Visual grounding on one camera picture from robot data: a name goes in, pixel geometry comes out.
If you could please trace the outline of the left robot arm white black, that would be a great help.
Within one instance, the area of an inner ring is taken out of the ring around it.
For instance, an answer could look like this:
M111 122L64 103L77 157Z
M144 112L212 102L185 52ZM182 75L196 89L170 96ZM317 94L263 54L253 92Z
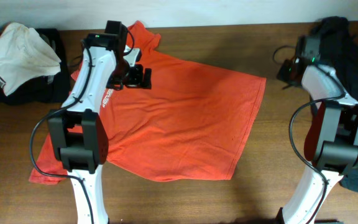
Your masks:
M107 21L102 34L83 39L76 83L47 120L54 156L73 186L78 223L109 223L102 186L108 137L99 115L105 90L152 87L151 69L138 63L140 49L126 45L130 34L121 22Z

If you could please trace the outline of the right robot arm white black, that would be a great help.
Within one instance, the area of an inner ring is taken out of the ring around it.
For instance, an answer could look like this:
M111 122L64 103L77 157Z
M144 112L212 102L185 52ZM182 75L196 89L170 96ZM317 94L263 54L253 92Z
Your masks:
M306 167L295 193L279 209L277 223L314 223L332 188L358 168L358 101L342 85L335 68L322 62L322 53L321 37L303 35L294 57L283 62L277 75L310 95L310 102L295 110L288 125L291 147ZM314 113L300 153L293 139L293 124L307 107Z

